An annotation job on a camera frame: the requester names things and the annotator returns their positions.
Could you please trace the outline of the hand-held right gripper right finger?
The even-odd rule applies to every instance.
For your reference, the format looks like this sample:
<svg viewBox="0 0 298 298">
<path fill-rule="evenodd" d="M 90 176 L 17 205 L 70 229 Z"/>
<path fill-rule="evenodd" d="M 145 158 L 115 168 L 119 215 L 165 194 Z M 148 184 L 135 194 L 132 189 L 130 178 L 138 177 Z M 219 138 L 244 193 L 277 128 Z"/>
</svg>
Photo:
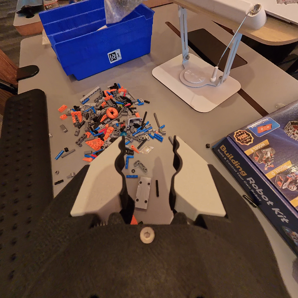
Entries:
<svg viewBox="0 0 298 298">
<path fill-rule="evenodd" d="M 180 137 L 173 138 L 173 167 L 169 206 L 192 221 L 201 214 L 224 217 L 225 208 L 210 171 L 210 165 Z"/>
</svg>

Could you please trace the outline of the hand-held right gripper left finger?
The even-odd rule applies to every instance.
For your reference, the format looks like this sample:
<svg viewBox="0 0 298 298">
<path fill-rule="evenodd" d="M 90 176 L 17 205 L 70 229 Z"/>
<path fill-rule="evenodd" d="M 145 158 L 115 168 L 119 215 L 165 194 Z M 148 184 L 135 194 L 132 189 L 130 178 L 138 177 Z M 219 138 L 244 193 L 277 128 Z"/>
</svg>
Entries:
<svg viewBox="0 0 298 298">
<path fill-rule="evenodd" d="M 135 203 L 128 194 L 122 173 L 125 154 L 122 136 L 90 163 L 70 211 L 72 217 L 95 214 L 101 221 L 107 221 L 110 214 L 119 212 L 126 224 L 131 223 Z"/>
</svg>

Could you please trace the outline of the pile of building pieces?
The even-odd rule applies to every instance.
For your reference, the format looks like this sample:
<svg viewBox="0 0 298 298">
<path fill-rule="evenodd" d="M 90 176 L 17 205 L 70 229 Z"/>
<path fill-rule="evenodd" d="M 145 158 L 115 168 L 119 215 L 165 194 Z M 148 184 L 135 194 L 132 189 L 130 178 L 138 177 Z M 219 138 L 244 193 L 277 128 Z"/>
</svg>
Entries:
<svg viewBox="0 0 298 298">
<path fill-rule="evenodd" d="M 119 137 L 125 137 L 125 156 L 132 158 L 135 153 L 149 153 L 152 146 L 146 145 L 150 140 L 162 143 L 166 132 L 165 125 L 160 125 L 156 114 L 157 127 L 146 119 L 147 111 L 140 114 L 138 108 L 150 104 L 150 101 L 136 98 L 119 83 L 102 89 L 97 86 L 83 95 L 79 105 L 68 107 L 63 104 L 58 108 L 61 121 L 70 124 L 76 138 L 74 148 L 65 147 L 55 157 L 65 158 L 79 149 L 84 163 L 92 162 L 102 151 L 107 149 Z M 110 120 L 106 115 L 109 107 L 122 108 L 120 119 Z"/>
</svg>

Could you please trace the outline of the grey plate piece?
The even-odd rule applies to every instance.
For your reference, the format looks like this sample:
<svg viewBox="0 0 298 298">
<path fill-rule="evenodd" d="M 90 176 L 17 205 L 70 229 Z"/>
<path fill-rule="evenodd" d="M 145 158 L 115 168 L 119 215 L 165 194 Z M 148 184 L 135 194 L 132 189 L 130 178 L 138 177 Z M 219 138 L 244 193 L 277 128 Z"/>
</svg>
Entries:
<svg viewBox="0 0 298 298">
<path fill-rule="evenodd" d="M 136 208 L 147 210 L 150 189 L 151 178 L 140 177 L 135 199 Z"/>
</svg>

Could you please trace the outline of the grey angled beam piece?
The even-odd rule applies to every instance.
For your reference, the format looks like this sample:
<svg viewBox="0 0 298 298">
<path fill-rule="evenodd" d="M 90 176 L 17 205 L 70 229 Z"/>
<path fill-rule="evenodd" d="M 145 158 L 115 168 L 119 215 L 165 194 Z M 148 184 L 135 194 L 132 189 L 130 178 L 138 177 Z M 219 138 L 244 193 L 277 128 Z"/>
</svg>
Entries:
<svg viewBox="0 0 298 298">
<path fill-rule="evenodd" d="M 140 167 L 142 169 L 143 172 L 147 173 L 147 167 L 142 163 L 140 162 L 139 160 L 136 160 L 136 162 L 134 162 L 134 167 Z"/>
</svg>

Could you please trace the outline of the black beam piece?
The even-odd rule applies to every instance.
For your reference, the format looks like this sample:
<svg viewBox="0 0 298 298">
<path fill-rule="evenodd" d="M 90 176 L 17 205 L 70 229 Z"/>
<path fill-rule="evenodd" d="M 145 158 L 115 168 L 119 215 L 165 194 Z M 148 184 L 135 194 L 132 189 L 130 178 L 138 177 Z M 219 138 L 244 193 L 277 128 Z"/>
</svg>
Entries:
<svg viewBox="0 0 298 298">
<path fill-rule="evenodd" d="M 242 196 L 253 208 L 257 208 L 258 207 L 258 205 L 257 204 L 255 204 L 255 202 L 254 202 L 254 200 L 253 199 L 251 199 L 249 196 L 247 196 L 247 195 L 243 195 Z"/>
</svg>

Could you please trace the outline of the robot kit box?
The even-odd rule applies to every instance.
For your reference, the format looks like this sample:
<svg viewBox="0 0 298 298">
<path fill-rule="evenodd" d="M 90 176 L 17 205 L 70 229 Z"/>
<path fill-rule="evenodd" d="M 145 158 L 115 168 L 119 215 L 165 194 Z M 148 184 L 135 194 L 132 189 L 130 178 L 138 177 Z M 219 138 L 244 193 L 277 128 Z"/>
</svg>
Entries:
<svg viewBox="0 0 298 298">
<path fill-rule="evenodd" d="M 212 150 L 297 255 L 297 100 L 230 133 Z"/>
</svg>

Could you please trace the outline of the white book stand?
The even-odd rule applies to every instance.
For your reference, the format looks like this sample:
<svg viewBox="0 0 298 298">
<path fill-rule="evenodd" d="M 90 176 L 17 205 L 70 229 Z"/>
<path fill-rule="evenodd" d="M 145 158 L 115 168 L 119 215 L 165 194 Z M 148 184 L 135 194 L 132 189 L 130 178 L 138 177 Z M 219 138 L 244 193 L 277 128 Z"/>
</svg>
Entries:
<svg viewBox="0 0 298 298">
<path fill-rule="evenodd" d="M 267 112 L 277 103 L 290 103 L 297 98 L 297 80 L 271 62 L 255 59 L 255 52 L 241 43 L 243 35 L 273 47 L 297 42 L 297 24 L 266 16 L 265 1 L 173 1 L 177 3 L 181 54 L 157 66 L 152 75 L 185 103 L 199 112 L 209 112 L 236 92 L 253 98 Z M 211 21 L 235 33 L 230 52 L 209 62 L 189 53 L 187 44 L 187 9 L 206 15 Z"/>
</svg>

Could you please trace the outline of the blue plastic bin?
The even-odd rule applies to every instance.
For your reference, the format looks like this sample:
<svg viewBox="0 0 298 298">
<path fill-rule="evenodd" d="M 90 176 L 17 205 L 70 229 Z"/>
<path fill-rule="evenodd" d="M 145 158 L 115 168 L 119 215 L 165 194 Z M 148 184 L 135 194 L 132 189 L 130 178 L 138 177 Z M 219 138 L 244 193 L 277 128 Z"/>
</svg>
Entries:
<svg viewBox="0 0 298 298">
<path fill-rule="evenodd" d="M 140 4 L 122 21 L 102 28 L 104 1 L 90 0 L 46 10 L 39 17 L 66 75 L 82 80 L 149 54 L 154 13 Z"/>
</svg>

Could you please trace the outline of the wooden pillar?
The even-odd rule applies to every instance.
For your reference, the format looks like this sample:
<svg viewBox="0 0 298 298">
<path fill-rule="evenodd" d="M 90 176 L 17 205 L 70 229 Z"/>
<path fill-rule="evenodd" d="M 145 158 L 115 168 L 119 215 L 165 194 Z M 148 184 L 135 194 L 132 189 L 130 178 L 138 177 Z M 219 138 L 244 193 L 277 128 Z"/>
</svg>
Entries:
<svg viewBox="0 0 298 298">
<path fill-rule="evenodd" d="M 0 114 L 4 115 L 6 100 L 17 94 L 17 91 L 11 90 L 11 88 L 17 88 L 18 82 L 16 81 L 18 67 L 10 60 L 10 58 L 0 50 L 0 79 L 3 84 L 7 84 L 8 87 L 0 89 Z"/>
</svg>

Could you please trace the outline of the clear plastic bag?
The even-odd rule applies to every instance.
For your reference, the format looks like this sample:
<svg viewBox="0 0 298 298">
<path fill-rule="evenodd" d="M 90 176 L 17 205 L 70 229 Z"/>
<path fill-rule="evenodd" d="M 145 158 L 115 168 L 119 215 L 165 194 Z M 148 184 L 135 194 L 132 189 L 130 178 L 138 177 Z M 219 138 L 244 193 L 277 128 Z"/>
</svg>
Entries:
<svg viewBox="0 0 298 298">
<path fill-rule="evenodd" d="M 114 24 L 130 14 L 144 0 L 104 0 L 106 24 Z"/>
</svg>

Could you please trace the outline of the instruction booklet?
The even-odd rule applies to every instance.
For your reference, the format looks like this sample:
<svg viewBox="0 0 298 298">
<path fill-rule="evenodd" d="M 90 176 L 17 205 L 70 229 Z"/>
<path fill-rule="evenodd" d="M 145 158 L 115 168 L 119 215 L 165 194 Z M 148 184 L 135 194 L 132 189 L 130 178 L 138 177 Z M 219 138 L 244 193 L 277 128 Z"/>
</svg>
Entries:
<svg viewBox="0 0 298 298">
<path fill-rule="evenodd" d="M 287 22 L 298 24 L 297 0 L 264 0 L 261 3 L 267 14 Z"/>
</svg>

